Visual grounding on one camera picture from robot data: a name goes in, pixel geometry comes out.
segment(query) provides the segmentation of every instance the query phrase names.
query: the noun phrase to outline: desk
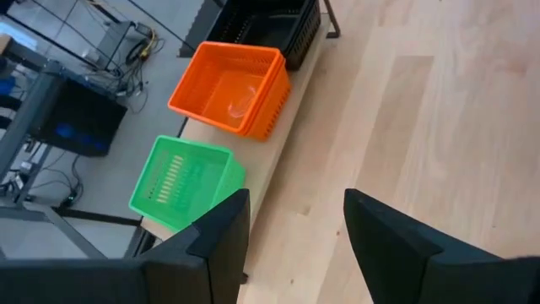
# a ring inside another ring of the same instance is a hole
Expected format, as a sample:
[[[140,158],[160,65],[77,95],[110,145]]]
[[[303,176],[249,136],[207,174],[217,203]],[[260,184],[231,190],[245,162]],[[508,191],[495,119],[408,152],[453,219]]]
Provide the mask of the desk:
[[[291,94],[279,116],[273,134],[267,142],[260,143],[240,138],[232,133],[223,132],[193,119],[187,122],[181,133],[183,138],[221,145],[235,152],[235,157],[246,168],[245,187],[250,190],[251,228],[266,194],[268,183],[272,179],[285,141],[293,126],[294,118],[304,97],[305,89],[310,82],[317,59],[321,54],[322,45],[330,29],[330,23],[328,15],[323,14],[321,16],[321,27],[313,40],[302,68],[298,72],[289,75],[292,84]],[[141,226],[161,240],[166,240],[174,235],[172,231],[148,218],[143,218]]]

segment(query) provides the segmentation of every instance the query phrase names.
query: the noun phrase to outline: black basket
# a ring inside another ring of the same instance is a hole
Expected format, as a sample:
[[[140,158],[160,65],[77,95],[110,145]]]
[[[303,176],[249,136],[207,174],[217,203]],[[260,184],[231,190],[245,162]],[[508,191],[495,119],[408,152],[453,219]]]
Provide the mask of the black basket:
[[[201,9],[199,15],[206,15],[206,10]],[[288,70],[300,68],[321,24],[318,0],[229,0],[206,39],[200,39],[201,29],[207,29],[209,22],[197,21],[202,19],[199,15],[186,38],[190,45],[196,47],[206,40],[277,47]]]

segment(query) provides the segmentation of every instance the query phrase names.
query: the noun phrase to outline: plastic basket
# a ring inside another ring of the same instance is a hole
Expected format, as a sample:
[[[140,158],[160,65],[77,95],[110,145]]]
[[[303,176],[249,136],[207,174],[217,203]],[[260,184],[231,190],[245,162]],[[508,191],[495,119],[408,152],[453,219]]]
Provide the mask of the plastic basket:
[[[129,207],[181,231],[242,188],[245,177],[229,149],[159,136]]]
[[[203,4],[195,18],[186,38],[190,45],[206,40],[277,47],[288,70],[300,68],[321,23],[318,0],[228,0],[213,21],[215,8],[206,7],[212,4]]]
[[[170,97],[169,108],[225,131],[265,140],[289,92],[278,49],[203,42]]]

